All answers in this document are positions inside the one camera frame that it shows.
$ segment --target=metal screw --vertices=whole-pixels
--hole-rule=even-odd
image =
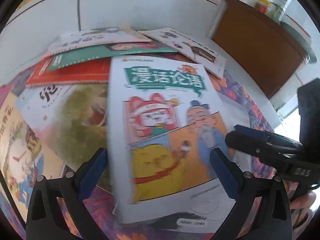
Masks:
[[[67,177],[67,178],[72,178],[73,175],[74,175],[74,172],[72,172],[72,171],[68,171],[68,172],[66,173],[66,177]]]
[[[245,172],[243,173],[243,175],[244,175],[247,179],[251,179],[251,178],[252,178],[252,173],[251,173],[251,172],[245,171]]]
[[[279,176],[274,176],[274,178],[275,178],[275,181],[277,181],[277,182],[281,181],[281,178]]]
[[[44,179],[44,176],[40,175],[38,178],[37,178],[37,181],[42,181]]]

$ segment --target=colorful tablecloth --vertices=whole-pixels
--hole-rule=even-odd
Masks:
[[[25,82],[33,72],[33,69],[27,69],[17,75],[14,80],[9,84],[0,87],[0,106],[6,98],[9,91],[13,92],[17,96],[23,91]],[[237,103],[241,104],[248,110],[250,127],[257,130],[272,131],[271,125],[264,118],[258,106],[254,103],[250,95],[244,90],[241,85],[236,82],[227,72],[224,73],[222,80],[210,76],[212,84],[215,89],[223,95],[231,98]],[[274,169],[268,167],[258,160],[256,157],[252,157],[252,173],[256,177],[271,178],[274,175]],[[102,231],[110,240],[207,240],[210,239],[213,234],[191,234],[191,233],[179,233],[174,231],[167,231],[162,229],[155,229],[146,226],[122,228],[117,224],[115,216],[112,214],[115,207],[115,201],[113,195],[99,187],[96,187],[89,199],[84,201],[89,213],[99,225]],[[257,199],[252,207],[249,218],[242,230],[241,234],[245,234],[249,229],[250,223],[252,223],[255,213],[258,209],[259,199]],[[63,202],[60,200],[60,206],[62,213],[66,219],[70,231],[81,237],[78,233],[70,214]],[[19,235],[26,239],[25,231],[16,218],[11,206],[0,192],[0,207],[10,224],[15,228]]]

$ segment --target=cartoon old man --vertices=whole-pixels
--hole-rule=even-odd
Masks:
[[[197,100],[191,101],[191,107],[187,111],[188,128],[191,132],[197,134],[197,148],[200,161],[207,166],[211,179],[217,177],[210,164],[210,152],[214,148],[220,148],[224,155],[230,160],[228,147],[225,143],[225,137],[215,128],[217,120],[211,116],[209,105],[203,104]]]

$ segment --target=brown wooden panel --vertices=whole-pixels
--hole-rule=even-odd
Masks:
[[[226,1],[227,10],[212,40],[271,98],[301,64],[305,51],[264,14],[238,0]]]

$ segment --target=magazine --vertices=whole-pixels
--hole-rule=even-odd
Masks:
[[[139,31],[144,35],[160,41],[167,46],[177,49],[183,55],[195,62],[202,64],[205,68],[218,78],[223,77],[226,59],[215,51],[201,45],[199,42],[183,35],[171,28],[152,31]]]
[[[36,69],[28,79],[26,86],[106,83],[109,80],[110,58],[95,59],[48,72],[52,61],[53,57],[48,57],[36,64]]]
[[[16,99],[9,93],[0,109],[0,169],[26,221],[37,177],[59,178],[64,163],[27,125],[16,107]]]
[[[99,44],[148,41],[151,41],[151,39],[134,31],[129,26],[83,30],[61,35],[60,38],[49,47],[45,56],[52,56],[68,50]]]
[[[111,61],[109,154],[120,223],[215,232],[234,205],[210,165],[228,121],[202,65],[121,56]]]
[[[88,60],[94,60],[97,58],[151,52],[177,52],[177,50],[168,47],[158,41],[96,45],[66,51],[54,56],[47,71],[63,68]]]
[[[35,134],[76,171],[107,147],[107,92],[107,84],[26,88],[17,107]],[[111,190],[108,172],[99,186]]]

